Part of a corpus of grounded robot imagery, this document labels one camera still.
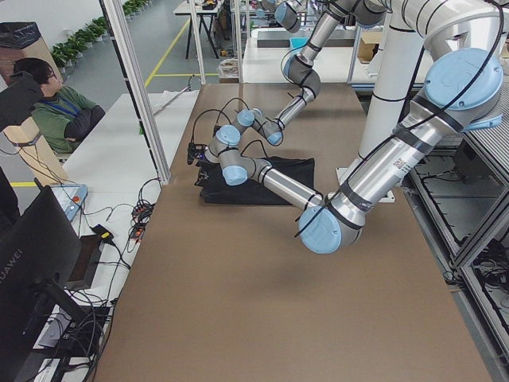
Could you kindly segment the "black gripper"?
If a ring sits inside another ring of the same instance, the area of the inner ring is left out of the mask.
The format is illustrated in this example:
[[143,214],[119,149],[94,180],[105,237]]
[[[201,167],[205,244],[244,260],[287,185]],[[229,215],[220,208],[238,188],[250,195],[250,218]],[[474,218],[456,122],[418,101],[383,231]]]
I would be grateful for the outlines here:
[[203,191],[217,190],[217,168],[200,167],[197,174],[195,186],[202,188]]

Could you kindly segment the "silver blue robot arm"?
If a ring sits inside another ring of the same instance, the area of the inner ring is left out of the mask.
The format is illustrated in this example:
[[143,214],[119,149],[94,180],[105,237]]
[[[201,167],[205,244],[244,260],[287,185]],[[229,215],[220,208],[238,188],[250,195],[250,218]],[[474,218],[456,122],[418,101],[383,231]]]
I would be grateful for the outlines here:
[[[340,20],[365,28],[385,17],[385,49],[357,159],[339,188],[322,195],[277,170],[265,158],[239,151],[245,130],[269,144],[321,89],[313,64]],[[300,92],[273,119],[241,110],[210,143],[188,147],[188,162],[217,165],[230,186],[254,180],[301,209],[298,236],[318,254],[355,243],[367,214],[445,136],[497,127],[503,70],[499,63],[508,11],[494,1],[329,1],[305,46],[285,63]]]
[[382,21],[386,11],[380,1],[327,1],[311,36],[298,53],[289,57],[282,69],[283,76],[298,86],[300,93],[273,119],[255,120],[252,127],[269,144],[281,144],[285,128],[319,95],[321,78],[313,68],[314,61],[341,20],[352,15],[358,24],[371,28]]

